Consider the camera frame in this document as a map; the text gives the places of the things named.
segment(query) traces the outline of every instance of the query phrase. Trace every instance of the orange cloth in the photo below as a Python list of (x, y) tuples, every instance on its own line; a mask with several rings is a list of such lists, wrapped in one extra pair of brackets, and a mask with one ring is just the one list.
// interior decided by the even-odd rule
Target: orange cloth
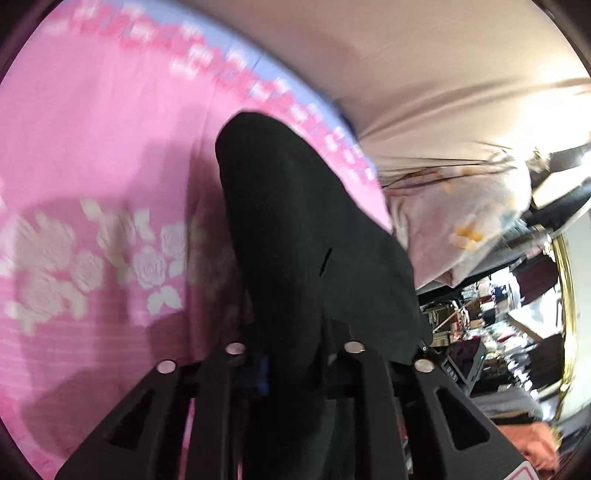
[(558, 445), (545, 423), (499, 425), (498, 429), (536, 470), (558, 470)]

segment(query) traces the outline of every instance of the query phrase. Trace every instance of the sticker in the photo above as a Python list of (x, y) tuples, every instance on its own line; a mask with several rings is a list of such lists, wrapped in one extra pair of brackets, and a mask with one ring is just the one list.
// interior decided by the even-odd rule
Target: sticker
[(505, 480), (540, 480), (540, 477), (529, 462), (523, 462)]

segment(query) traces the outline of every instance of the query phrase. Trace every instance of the metal bolt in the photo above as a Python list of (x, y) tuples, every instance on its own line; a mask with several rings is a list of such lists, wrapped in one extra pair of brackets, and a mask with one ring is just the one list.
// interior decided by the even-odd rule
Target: metal bolt
[(414, 368), (416, 368), (417, 371), (421, 372), (422, 374), (428, 374), (429, 372), (435, 370), (435, 365), (430, 360), (421, 358), (414, 363)]
[(244, 352), (246, 352), (246, 346), (242, 343), (230, 343), (226, 347), (226, 353), (228, 355), (242, 355)]
[(347, 342), (345, 344), (345, 351), (347, 353), (361, 353), (365, 352), (365, 345), (361, 342)]
[(176, 369), (177, 364), (172, 360), (162, 360), (156, 367), (156, 370), (158, 370), (161, 374), (171, 374)]

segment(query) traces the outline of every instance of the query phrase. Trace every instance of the beige fabric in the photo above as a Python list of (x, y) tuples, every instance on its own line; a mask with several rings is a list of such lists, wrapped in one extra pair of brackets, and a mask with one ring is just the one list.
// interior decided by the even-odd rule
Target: beige fabric
[(589, 141), (589, 75), (531, 0), (186, 0), (339, 105), (382, 174)]

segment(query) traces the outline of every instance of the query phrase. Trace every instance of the round rivet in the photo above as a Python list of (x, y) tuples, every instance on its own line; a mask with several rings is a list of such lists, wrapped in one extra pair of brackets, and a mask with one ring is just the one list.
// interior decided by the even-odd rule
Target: round rivet
[(345, 351), (347, 353), (361, 353), (365, 352), (365, 345), (361, 342), (347, 342), (345, 344)]
[(246, 347), (242, 343), (230, 343), (226, 346), (228, 355), (242, 355), (244, 352), (246, 352)]
[(420, 360), (417, 360), (414, 363), (414, 368), (416, 368), (417, 371), (423, 374), (428, 374), (429, 372), (435, 370), (435, 365), (430, 360), (427, 360), (426, 358), (421, 358)]
[(162, 360), (156, 367), (156, 370), (158, 370), (161, 374), (171, 374), (176, 369), (177, 364), (172, 360)]

